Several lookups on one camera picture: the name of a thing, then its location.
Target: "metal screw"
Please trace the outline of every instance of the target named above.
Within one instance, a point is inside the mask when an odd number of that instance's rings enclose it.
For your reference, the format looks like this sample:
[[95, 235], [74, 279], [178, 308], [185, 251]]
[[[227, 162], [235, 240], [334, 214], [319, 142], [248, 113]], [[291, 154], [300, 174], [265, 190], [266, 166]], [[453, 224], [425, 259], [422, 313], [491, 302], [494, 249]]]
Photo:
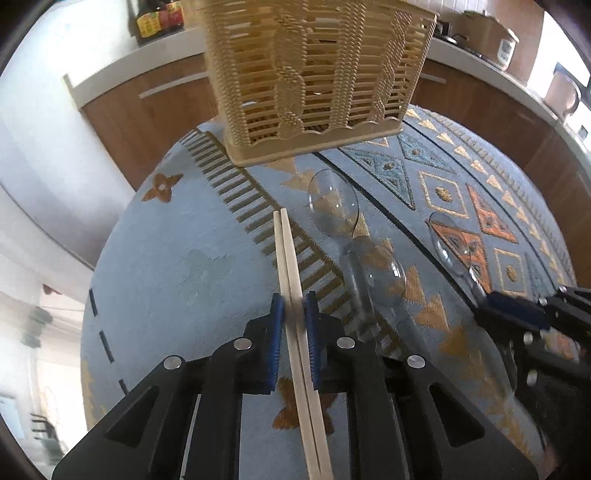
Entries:
[[538, 371], [537, 370], [530, 370], [527, 372], [527, 379], [525, 383], [527, 383], [530, 387], [533, 387], [535, 383], [538, 381]]
[[248, 350], [252, 347], [252, 342], [248, 338], [237, 338], [234, 340], [234, 348], [236, 350]]
[[182, 363], [183, 361], [179, 357], [172, 355], [164, 359], [164, 368], [166, 370], [174, 370], [180, 367]]
[[351, 337], [341, 337], [336, 341], [339, 348], [349, 349], [355, 346], [355, 340]]
[[420, 355], [411, 355], [407, 358], [408, 366], [411, 368], [423, 368], [425, 359]]

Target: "wooden chopstick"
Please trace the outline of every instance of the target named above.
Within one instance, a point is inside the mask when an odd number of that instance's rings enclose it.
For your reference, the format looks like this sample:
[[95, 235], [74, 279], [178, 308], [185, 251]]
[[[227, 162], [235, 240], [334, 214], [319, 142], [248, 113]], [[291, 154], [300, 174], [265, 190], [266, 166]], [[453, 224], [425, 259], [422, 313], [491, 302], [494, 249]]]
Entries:
[[308, 476], [310, 480], [333, 480], [320, 397], [312, 384], [300, 273], [287, 211], [274, 212], [273, 222], [280, 290], [286, 300], [285, 334]]

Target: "beige utensil holder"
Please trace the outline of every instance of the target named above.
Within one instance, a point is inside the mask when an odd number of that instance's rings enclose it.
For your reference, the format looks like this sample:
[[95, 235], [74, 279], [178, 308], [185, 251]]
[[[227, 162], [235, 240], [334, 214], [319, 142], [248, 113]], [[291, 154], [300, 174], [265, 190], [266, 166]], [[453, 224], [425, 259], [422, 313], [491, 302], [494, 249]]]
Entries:
[[238, 166], [402, 130], [437, 15], [397, 0], [200, 0]]

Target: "bottle label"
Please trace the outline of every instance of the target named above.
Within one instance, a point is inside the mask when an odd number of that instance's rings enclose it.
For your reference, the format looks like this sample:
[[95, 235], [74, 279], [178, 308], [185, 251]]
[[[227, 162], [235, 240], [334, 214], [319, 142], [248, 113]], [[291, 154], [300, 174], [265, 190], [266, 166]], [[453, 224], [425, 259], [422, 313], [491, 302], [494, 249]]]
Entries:
[[162, 28], [162, 30], [166, 30], [170, 27], [170, 22], [168, 19], [168, 9], [160, 10], [158, 12], [158, 20], [160, 20], [160, 28]]
[[182, 25], [184, 23], [183, 18], [183, 6], [181, 2], [170, 2], [166, 5], [168, 9], [168, 21], [170, 25]]
[[158, 19], [158, 14], [155, 12], [144, 14], [141, 17], [139, 17], [138, 27], [139, 34], [142, 38], [152, 37], [153, 35], [156, 35], [156, 33], [158, 33], [160, 30], [162, 30], [160, 20]]

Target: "table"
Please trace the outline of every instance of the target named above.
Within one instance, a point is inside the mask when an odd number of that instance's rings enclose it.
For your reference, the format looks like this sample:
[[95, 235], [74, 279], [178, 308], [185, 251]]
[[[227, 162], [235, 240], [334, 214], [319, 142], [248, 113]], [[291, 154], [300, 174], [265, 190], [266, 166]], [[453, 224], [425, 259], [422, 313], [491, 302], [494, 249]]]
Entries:
[[[219, 138], [215, 122], [187, 133], [138, 190], [102, 252], [82, 334], [89, 425], [167, 355], [210, 355], [268, 313], [279, 288], [272, 212], [280, 207], [290, 214], [303, 290], [316, 290], [321, 310], [360, 334], [338, 245], [314, 226], [307, 206], [310, 179], [330, 167], [356, 188], [362, 214], [354, 236], [391, 248], [405, 268], [404, 305], [378, 308], [384, 352], [403, 354], [395, 325], [412, 318], [431, 361], [540, 466], [538, 432], [507, 394], [500, 356], [473, 321], [466, 285], [437, 262], [426, 224], [436, 210], [452, 216], [485, 290], [536, 299], [575, 285], [562, 235], [525, 174], [475, 134], [416, 106], [397, 137], [247, 169], [232, 165]], [[557, 332], [547, 342], [572, 354]], [[245, 396], [241, 478], [307, 477], [290, 377], [284, 346], [278, 391]], [[335, 477], [348, 478], [344, 395], [322, 395], [322, 405]]]

